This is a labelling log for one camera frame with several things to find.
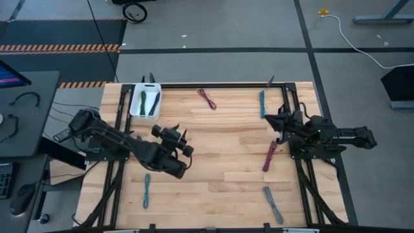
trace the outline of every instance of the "white container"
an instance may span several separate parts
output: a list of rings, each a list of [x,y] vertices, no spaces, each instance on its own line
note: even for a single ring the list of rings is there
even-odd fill
[[[145,115],[140,115],[141,110],[141,92],[145,91],[146,100],[145,100]],[[160,93],[160,100],[155,107],[154,114],[152,116],[148,116],[151,108],[153,107],[155,97],[157,94]],[[161,85],[159,83],[137,83],[135,85],[134,96],[132,97],[132,104],[131,108],[129,109],[129,113],[133,115],[135,118],[139,118],[140,120],[151,120],[155,121],[158,119],[160,115],[161,109]]]

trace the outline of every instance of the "black mat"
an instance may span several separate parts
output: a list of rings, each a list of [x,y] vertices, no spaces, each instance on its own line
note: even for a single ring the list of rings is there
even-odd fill
[[[121,44],[126,22],[97,21],[105,44]],[[13,21],[0,45],[84,45],[101,44],[92,20]]]
[[[116,67],[118,53],[109,53]],[[114,81],[114,72],[106,53],[6,55],[0,60],[19,72],[59,71],[60,82]]]
[[[3,38],[3,36],[6,33],[7,26],[8,26],[7,22],[0,21],[0,41],[1,41],[1,38]]]

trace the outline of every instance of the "wooden table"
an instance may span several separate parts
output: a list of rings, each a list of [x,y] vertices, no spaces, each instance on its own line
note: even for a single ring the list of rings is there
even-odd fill
[[[312,82],[297,82],[296,87],[309,115],[320,115]],[[107,84],[102,96],[100,114],[112,126],[120,88],[121,84]],[[133,134],[150,141],[157,141],[151,136],[155,123],[162,127],[180,124],[180,132],[187,129],[188,144],[195,148],[193,165],[182,179],[176,179],[145,170],[131,154],[125,164],[116,228],[148,228],[150,223],[157,228],[257,228],[263,223],[280,227],[263,195],[264,186],[272,190],[285,219],[282,227],[304,227],[298,176],[287,144],[278,146],[269,172],[262,172],[270,142],[278,135],[260,118],[262,89],[205,90],[217,104],[215,111],[196,89],[163,89],[160,118],[156,122],[132,121]],[[280,89],[267,90],[265,99],[267,113],[277,114],[283,103]],[[183,155],[179,159],[188,162]],[[347,221],[335,169],[321,160],[314,160],[313,165],[321,196],[340,219]],[[101,162],[83,180],[77,220],[86,219],[101,198],[106,169],[107,162]],[[151,174],[151,184],[149,208],[144,210],[146,173]],[[316,222],[313,200],[308,196]],[[111,207],[107,208],[105,224],[109,223]]]

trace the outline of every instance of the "computer monitor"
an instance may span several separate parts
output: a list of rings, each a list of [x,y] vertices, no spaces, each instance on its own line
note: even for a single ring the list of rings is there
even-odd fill
[[[0,60],[0,89],[30,85],[32,82]]]

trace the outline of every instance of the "yellow object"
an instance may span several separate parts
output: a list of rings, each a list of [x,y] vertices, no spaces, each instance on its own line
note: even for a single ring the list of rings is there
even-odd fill
[[[325,9],[325,8],[322,8],[319,11],[319,15],[321,15],[321,16],[326,16],[327,14],[329,14],[329,11],[327,9]]]

